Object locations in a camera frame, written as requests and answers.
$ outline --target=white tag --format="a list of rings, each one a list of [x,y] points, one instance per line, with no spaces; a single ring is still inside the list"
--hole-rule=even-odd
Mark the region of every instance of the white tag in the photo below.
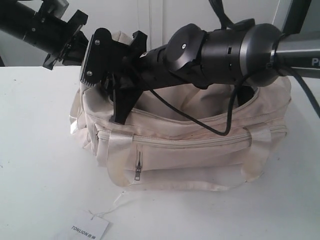
[[[68,228],[54,237],[55,240],[100,240],[109,222],[80,210]]]

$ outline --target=beige bag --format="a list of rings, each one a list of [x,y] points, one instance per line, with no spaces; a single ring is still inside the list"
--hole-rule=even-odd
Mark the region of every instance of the beige bag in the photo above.
[[[113,39],[130,42],[123,33],[114,34]],[[223,131],[233,88],[213,84],[200,90],[188,84],[159,89],[157,93],[174,107]],[[167,175],[162,179],[158,172],[180,169],[183,175],[184,170],[197,169],[204,176],[204,171],[212,167],[241,164],[242,182],[257,179],[287,134],[284,115],[290,91],[287,77],[255,89],[252,99],[240,107],[235,105],[229,135],[218,136],[178,115],[150,92],[142,94],[125,125],[114,124],[109,122],[113,103],[97,86],[88,88],[80,83],[70,112],[71,134],[83,148],[93,152],[99,166],[105,167],[120,187],[228,190],[231,186],[195,179],[190,174],[177,180],[179,171],[174,171],[174,178]]]

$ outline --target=white table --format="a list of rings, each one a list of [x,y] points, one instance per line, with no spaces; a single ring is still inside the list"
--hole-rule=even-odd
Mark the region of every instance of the white table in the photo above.
[[[70,137],[79,72],[0,68],[1,240],[52,239],[79,209],[107,212],[122,192]],[[103,239],[319,239],[320,120],[292,83],[290,133],[260,179],[219,193],[125,193]],[[308,83],[320,100],[320,81]]]

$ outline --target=bag handle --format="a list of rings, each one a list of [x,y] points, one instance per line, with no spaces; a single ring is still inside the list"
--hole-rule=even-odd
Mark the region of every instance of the bag handle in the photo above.
[[[246,182],[252,182],[263,173],[271,149],[271,132],[266,124],[247,127],[251,135],[251,145],[248,158],[244,161],[241,174]],[[126,187],[129,191],[137,190],[203,190],[226,191],[236,186],[223,186],[207,181],[159,181],[134,184],[125,176],[125,165],[128,160],[133,142],[133,133],[113,130],[109,140],[100,140],[98,144],[97,160],[99,165],[107,167],[112,182],[119,187]]]

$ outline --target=zipper pull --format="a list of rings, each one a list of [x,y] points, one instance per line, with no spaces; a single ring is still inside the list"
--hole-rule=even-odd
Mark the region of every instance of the zipper pull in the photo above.
[[[139,160],[138,165],[137,165],[136,168],[135,168],[135,177],[134,177],[134,180],[140,181],[141,170],[142,170],[142,166],[141,166],[141,162],[140,162],[140,160]]]

